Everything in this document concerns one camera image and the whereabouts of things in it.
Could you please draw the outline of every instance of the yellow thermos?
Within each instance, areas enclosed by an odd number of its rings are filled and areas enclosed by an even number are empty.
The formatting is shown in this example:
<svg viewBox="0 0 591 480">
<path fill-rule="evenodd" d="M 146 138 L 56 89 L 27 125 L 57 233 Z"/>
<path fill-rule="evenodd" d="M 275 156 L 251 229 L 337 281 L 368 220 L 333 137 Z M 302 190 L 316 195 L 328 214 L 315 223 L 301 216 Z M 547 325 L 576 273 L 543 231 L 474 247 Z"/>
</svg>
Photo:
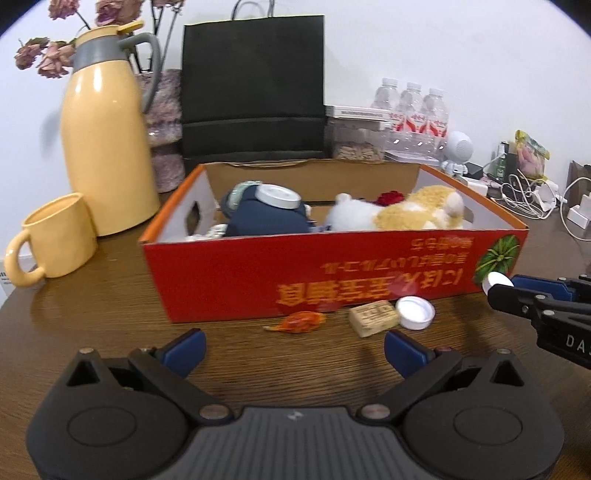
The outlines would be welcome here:
<svg viewBox="0 0 591 480">
<path fill-rule="evenodd" d="M 150 33 L 127 36 L 142 26 L 97 27 L 76 40 L 61 110 L 70 185 L 84 195 L 98 236 L 133 227 L 160 207 L 143 117 L 160 80 L 160 44 Z M 138 43 L 150 43 L 154 65 L 143 98 L 125 52 Z"/>
</svg>

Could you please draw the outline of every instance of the thermos handle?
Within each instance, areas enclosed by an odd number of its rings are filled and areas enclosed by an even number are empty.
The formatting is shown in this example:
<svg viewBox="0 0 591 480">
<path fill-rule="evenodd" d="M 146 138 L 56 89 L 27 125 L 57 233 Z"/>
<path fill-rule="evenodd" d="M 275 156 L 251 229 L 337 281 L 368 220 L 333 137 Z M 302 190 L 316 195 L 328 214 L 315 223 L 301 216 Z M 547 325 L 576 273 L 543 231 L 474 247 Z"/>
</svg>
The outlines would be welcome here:
<svg viewBox="0 0 591 480">
<path fill-rule="evenodd" d="M 158 84 L 160 83 L 160 76 L 162 74 L 162 55 L 160 53 L 160 42 L 158 41 L 158 37 L 149 32 L 143 32 L 119 40 L 119 47 L 131 48 L 138 43 L 149 43 L 152 47 L 152 66 L 154 68 L 152 71 L 152 83 L 150 83 L 150 88 L 142 97 L 142 113 L 148 113 L 148 110 L 152 106 L 154 96 L 156 95 Z"/>
</svg>

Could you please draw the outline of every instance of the candy wrapper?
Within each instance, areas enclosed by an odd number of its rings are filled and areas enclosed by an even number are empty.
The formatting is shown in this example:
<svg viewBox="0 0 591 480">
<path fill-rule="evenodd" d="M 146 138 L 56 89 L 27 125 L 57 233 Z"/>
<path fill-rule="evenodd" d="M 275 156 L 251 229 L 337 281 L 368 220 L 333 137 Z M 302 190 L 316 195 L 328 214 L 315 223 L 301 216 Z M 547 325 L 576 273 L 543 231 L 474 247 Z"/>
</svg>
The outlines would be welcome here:
<svg viewBox="0 0 591 480">
<path fill-rule="evenodd" d="M 326 316 L 322 313 L 297 312 L 286 317 L 279 325 L 263 328 L 272 332 L 306 333 L 316 330 L 325 321 Z"/>
<path fill-rule="evenodd" d="M 536 142 L 523 130 L 515 132 L 515 148 L 517 150 L 517 168 L 528 179 L 544 178 L 544 166 L 550 159 L 550 152 Z"/>
</svg>

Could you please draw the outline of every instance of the white cable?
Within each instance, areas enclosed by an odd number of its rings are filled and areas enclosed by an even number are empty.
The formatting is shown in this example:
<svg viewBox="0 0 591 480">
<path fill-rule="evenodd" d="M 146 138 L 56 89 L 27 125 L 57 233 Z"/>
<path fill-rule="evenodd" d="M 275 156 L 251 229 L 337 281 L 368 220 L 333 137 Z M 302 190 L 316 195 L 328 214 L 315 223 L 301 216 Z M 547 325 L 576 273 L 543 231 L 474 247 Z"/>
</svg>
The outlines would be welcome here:
<svg viewBox="0 0 591 480">
<path fill-rule="evenodd" d="M 575 185 L 576 183 L 580 182 L 581 180 L 591 181 L 591 179 L 589 179 L 587 177 L 579 177 L 575 181 L 571 182 L 571 184 L 568 187 L 566 187 L 566 190 L 564 191 L 563 198 L 566 198 L 566 194 L 573 187 L 573 185 Z M 569 230 L 569 227 L 566 225 L 566 222 L 564 221 L 564 211 L 563 211 L 563 208 L 562 208 L 562 204 L 560 204 L 560 219 L 562 220 L 562 224 L 564 225 L 564 228 L 566 228 L 566 231 L 569 233 L 569 235 L 571 237 L 576 238 L 577 240 L 581 240 L 582 242 L 591 242 L 591 238 L 581 238 L 579 236 L 576 236 L 573 232 L 571 232 Z"/>
<path fill-rule="evenodd" d="M 519 177 L 515 174 L 509 175 L 509 179 L 515 179 L 517 184 L 519 185 L 519 189 L 516 189 L 511 183 L 505 182 L 501 185 L 501 198 L 506 205 L 503 205 L 498 199 L 492 199 L 497 204 L 501 205 L 506 210 L 509 210 L 511 213 L 515 215 L 522 216 L 524 218 L 528 218 L 531 220 L 546 220 L 552 211 L 558 206 L 558 200 L 554 197 L 554 205 L 550 210 L 547 212 L 543 211 L 542 208 L 537 206 L 534 201 L 534 193 L 535 190 L 532 189 L 534 186 L 540 185 L 548 185 L 545 180 L 538 179 L 538 180 L 528 180 L 525 175 L 521 172 L 521 170 L 517 169 L 517 172 L 523 177 L 523 179 L 527 182 L 527 189 L 524 190 L 523 184 Z M 507 194 L 505 194 L 505 188 L 511 189 L 512 197 L 510 198 Z M 521 194 L 521 200 L 517 200 L 517 194 Z"/>
</svg>

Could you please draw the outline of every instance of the mug handle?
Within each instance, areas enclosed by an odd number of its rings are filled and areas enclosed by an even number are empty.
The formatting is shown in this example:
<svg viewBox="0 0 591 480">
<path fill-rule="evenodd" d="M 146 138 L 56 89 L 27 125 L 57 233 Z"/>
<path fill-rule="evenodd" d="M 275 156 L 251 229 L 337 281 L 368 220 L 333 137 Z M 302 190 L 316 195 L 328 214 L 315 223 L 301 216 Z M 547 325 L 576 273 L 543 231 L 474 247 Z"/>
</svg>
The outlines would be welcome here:
<svg viewBox="0 0 591 480">
<path fill-rule="evenodd" d="M 16 287 L 29 287 L 45 277 L 45 270 L 41 267 L 37 267 L 32 272 L 24 272 L 18 264 L 18 253 L 23 244 L 30 239 L 31 234 L 29 233 L 29 230 L 23 230 L 10 240 L 8 247 L 6 248 L 4 268 L 6 269 L 8 279 Z"/>
</svg>

